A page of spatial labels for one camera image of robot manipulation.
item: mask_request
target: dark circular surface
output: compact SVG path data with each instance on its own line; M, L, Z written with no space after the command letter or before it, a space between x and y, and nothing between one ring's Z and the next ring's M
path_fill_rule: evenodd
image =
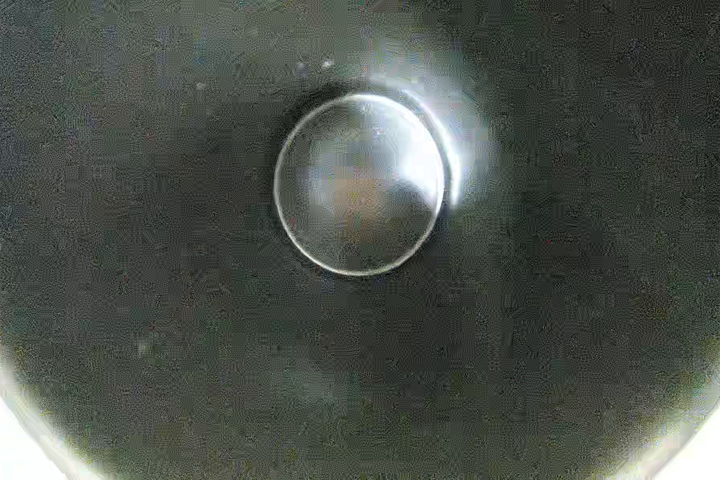
M0 354L112 478L612 472L720 394L705 8L0 4ZM273 178L371 73L428 96L460 190L346 277Z
M405 262L427 239L445 188L426 126L381 95L353 94L311 111L275 170L281 224L299 250L344 275Z

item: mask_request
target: white circular outline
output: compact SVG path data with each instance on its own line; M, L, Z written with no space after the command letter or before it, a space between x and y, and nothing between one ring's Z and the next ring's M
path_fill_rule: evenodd
M288 227L288 223L283 218L283 212L282 212L282 206L280 205L280 197L278 195L278 187L280 185L280 170L282 169L282 164L284 160L285 153L290 149L291 143L293 142L293 139L296 138L297 134L301 131L301 129L304 128L304 125L307 124L310 120L312 120L315 116L319 115L320 113L328 110L329 108L332 108L336 106L337 104L342 104L347 101L355 100L355 99L367 99L369 101L381 101L386 103L387 105L391 106L392 108L399 110L403 118L406 120L412 120L414 124L417 126L420 126L424 131L427 132L428 138L432 140L432 144L435 148L435 153L437 155L437 159L439 160L437 162L438 164L438 198L436 200L435 206L434 206L434 212L432 213L432 219L429 221L429 225L427 225L427 230L419 237L419 239L416 241L416 243L413 245L413 247L403 253L403 255L400 255L397 257L393 262L390 262L389 264L385 264L384 266L381 266L379 268L371 269L371 270L342 270L338 269L332 266L329 266L325 264L324 262L318 260L313 255L311 255L309 252L306 251L306 249L297 241L296 236L291 232L291 229ZM275 166L275 179L274 179L274 185L272 188L272 195L275 197L275 206L277 206L277 214L280 218L280 223L283 226L283 229L286 231L286 234L288 234L288 238L291 239L291 242L293 242L294 245L296 245L296 248L298 251L300 251L304 256L310 259L311 262L314 264L319 265L321 268L324 268L326 270L329 270L335 274L340 275L346 275L346 276L373 276L378 274L384 274L384 272L389 272L390 270L397 268L398 266L402 265L406 260L411 258L413 254L416 253L416 251L421 248L421 246L424 244L424 242L429 238L429 235L432 233L432 230L434 229L434 225L437 223L438 217L440 216L440 209L442 207L443 203L443 197L445 195L445 165L442 159L442 155L440 153L440 149L438 148L438 143L434 139L432 132L429 131L429 128L427 128L427 125L424 124L412 111L408 110L405 106L400 104L399 102L396 102L394 100L391 100L390 98L387 98L383 95L379 94L347 94L344 96L341 96L339 98L334 98L331 101L325 102L324 104L320 105L319 107L315 108L314 110L310 111L302 120L300 120L293 130L291 130L291 133L288 134L288 137L286 141L283 143L282 148L280 149L280 153L277 156L277 165Z

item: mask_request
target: dark gray surface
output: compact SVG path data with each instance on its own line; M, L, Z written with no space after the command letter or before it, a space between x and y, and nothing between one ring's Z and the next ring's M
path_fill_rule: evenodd
M534 5L0 3L0 346L44 418L123 478L578 478L690 411L720 15ZM272 217L324 58L456 78L500 146L385 276Z

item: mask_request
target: circular lens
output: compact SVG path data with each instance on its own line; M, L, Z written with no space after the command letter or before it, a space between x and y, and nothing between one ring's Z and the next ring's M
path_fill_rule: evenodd
M275 202L293 243L339 274L406 261L432 231L444 193L438 146L406 107L352 94L318 107L290 133Z

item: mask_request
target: dark background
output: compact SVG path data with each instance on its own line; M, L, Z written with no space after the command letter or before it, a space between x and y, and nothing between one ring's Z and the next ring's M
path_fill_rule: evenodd
M0 351L122 478L609 472L720 382L720 2L682 3L0 2ZM490 135L419 254L335 276L274 159L395 59Z

